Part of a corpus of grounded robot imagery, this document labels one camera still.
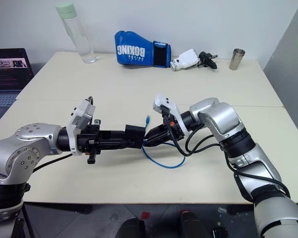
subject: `stainless steel cup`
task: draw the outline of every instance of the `stainless steel cup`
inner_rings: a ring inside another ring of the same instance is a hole
[[[234,49],[232,59],[230,60],[229,69],[237,70],[239,63],[241,62],[244,54],[245,54],[245,50]]]

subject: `boxing glove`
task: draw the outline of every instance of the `boxing glove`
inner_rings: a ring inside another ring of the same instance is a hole
[[[167,43],[150,42],[132,31],[115,34],[117,62],[120,64],[170,67],[171,47]]]

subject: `white table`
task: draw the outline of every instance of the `white table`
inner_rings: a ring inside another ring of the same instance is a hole
[[[16,101],[0,120],[0,139],[12,135],[27,123],[67,125],[73,107],[78,104],[76,100]],[[161,116],[153,111],[152,103],[143,107],[140,104],[120,101],[117,105],[116,101],[104,100],[97,103],[94,117],[102,120],[103,130],[123,130],[125,124],[143,126],[146,115],[151,115],[150,127],[162,122]],[[188,105],[179,106],[182,112],[188,108]],[[234,108],[253,139],[280,172],[292,199],[298,202],[298,130],[286,110],[282,107]],[[209,134],[208,129],[202,130],[193,143]],[[148,152],[167,165],[175,165],[182,159],[173,147],[150,148]],[[40,163],[59,156],[47,156]],[[102,151],[96,156],[95,165],[88,165],[86,160],[85,155],[72,156],[37,171],[29,180],[32,187],[24,200],[60,203],[246,202],[225,164],[223,153],[216,147],[188,157],[177,169],[157,166],[139,149]]]
[[[113,54],[98,54],[98,61],[83,63],[77,53],[57,52],[36,74],[18,100],[81,100],[152,104],[157,93],[177,104],[191,105],[217,97],[234,106],[281,107],[282,103],[255,60],[243,60],[236,71],[229,60],[214,59],[217,70],[124,66]]]

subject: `gray floor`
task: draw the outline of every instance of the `gray floor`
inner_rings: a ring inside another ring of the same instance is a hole
[[[223,226],[230,238],[258,238],[253,212],[233,216],[227,205],[93,205],[87,215],[35,205],[26,209],[37,238],[114,238],[122,223],[133,217],[145,221],[148,238],[176,238],[176,219],[184,210],[195,213],[210,233]]]

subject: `water bottle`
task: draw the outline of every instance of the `water bottle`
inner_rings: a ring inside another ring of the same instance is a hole
[[[95,62],[96,55],[89,45],[88,38],[79,21],[79,18],[77,17],[73,3],[57,3],[55,4],[55,8],[63,21],[66,32],[76,46],[77,52],[81,56],[81,59],[85,63]]]

